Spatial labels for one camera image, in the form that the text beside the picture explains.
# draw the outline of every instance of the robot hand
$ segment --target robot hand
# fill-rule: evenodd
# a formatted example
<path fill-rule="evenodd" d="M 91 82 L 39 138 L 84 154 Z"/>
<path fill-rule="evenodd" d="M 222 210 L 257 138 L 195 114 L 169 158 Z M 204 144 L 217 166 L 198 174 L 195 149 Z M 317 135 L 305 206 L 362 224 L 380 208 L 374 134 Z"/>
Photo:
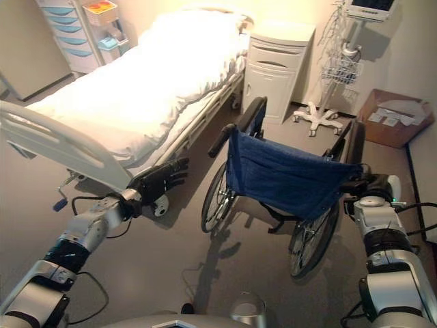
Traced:
<path fill-rule="evenodd" d="M 141 194 L 141 204 L 148 206 L 153 204 L 167 190 L 174 186 L 181 185 L 185 182 L 184 178 L 188 176 L 189 159 L 184 157 L 172 162 L 151 167 L 144 173 L 133 178 L 128 188 L 135 189 Z"/>

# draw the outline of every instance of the wheelchair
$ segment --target wheelchair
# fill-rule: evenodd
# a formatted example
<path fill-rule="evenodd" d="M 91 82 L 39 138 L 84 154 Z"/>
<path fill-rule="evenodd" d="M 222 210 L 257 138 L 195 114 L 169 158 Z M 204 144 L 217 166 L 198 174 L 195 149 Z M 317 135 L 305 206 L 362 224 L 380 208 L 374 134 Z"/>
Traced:
<path fill-rule="evenodd" d="M 317 156 L 264 139 L 266 105 L 266 97 L 254 99 L 240 121 L 225 126 L 209 149 L 208 155 L 214 158 L 229 139 L 227 161 L 206 193 L 201 229 L 206 233 L 217 229 L 238 196 L 258 200 L 278 221 L 269 233 L 277 232 L 286 221 L 296 222 L 289 246 L 290 275 L 301 279 L 322 259 L 330 243 L 342 186 L 363 173 L 365 127 L 352 120 L 333 147 Z M 340 163 L 348 133 L 349 144 Z"/>

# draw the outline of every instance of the wheelchair wheel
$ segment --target wheelchair wheel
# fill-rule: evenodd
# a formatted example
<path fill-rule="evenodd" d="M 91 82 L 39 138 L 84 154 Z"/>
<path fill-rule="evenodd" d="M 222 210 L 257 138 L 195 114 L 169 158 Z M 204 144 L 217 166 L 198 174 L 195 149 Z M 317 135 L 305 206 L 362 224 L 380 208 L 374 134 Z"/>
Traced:
<path fill-rule="evenodd" d="M 211 232 L 226 217 L 234 202 L 234 192 L 226 185 L 226 163 L 218 169 L 206 193 L 202 207 L 201 228 Z"/>
<path fill-rule="evenodd" d="M 339 203 L 312 222 L 298 222 L 290 241 L 290 274 L 303 278 L 322 259 L 334 234 L 339 217 Z"/>

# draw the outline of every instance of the cabinet drawer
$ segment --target cabinet drawer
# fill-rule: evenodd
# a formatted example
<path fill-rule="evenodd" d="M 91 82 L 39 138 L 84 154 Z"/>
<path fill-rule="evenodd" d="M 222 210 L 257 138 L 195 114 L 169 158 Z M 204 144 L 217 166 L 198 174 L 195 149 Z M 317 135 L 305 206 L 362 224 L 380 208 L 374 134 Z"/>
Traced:
<path fill-rule="evenodd" d="M 36 0 L 40 7 L 74 8 L 72 0 Z"/>
<path fill-rule="evenodd" d="M 296 72 L 249 62 L 244 76 L 243 109 L 256 97 L 267 96 L 266 122 L 282 123 L 293 92 Z"/>
<path fill-rule="evenodd" d="M 51 28 L 56 36 L 63 38 L 87 39 L 83 28 L 80 26 L 51 25 Z"/>
<path fill-rule="evenodd" d="M 278 68 L 295 70 L 299 67 L 303 50 L 291 47 L 270 47 L 256 42 L 251 42 L 249 59 L 252 62 L 265 63 Z"/>
<path fill-rule="evenodd" d="M 77 17 L 65 17 L 65 16 L 47 16 L 47 19 L 51 24 L 60 24 L 60 25 L 74 25 L 79 20 L 79 18 Z"/>
<path fill-rule="evenodd" d="M 65 7 L 42 7 L 42 12 L 46 16 L 57 16 L 57 17 L 77 17 L 76 10 L 74 8 Z"/>
<path fill-rule="evenodd" d="M 76 51 L 74 49 L 62 49 L 72 70 L 90 73 L 98 67 L 96 57 L 91 51 Z"/>
<path fill-rule="evenodd" d="M 57 37 L 57 43 L 63 49 L 76 49 L 81 51 L 91 51 L 87 39 Z"/>

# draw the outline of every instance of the white cabinet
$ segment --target white cabinet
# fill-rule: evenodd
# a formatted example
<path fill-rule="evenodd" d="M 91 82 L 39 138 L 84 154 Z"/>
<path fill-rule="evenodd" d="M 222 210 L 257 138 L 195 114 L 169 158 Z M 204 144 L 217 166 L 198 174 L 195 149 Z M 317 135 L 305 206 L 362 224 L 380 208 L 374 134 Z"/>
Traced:
<path fill-rule="evenodd" d="M 282 123 L 314 26 L 265 20 L 251 35 L 244 76 L 243 110 L 267 96 L 267 122 Z"/>
<path fill-rule="evenodd" d="M 281 109 L 288 105 L 296 73 L 280 68 L 266 63 L 248 63 L 244 77 L 244 109 L 255 97 L 267 96 L 266 119 L 282 119 L 285 113 Z"/>

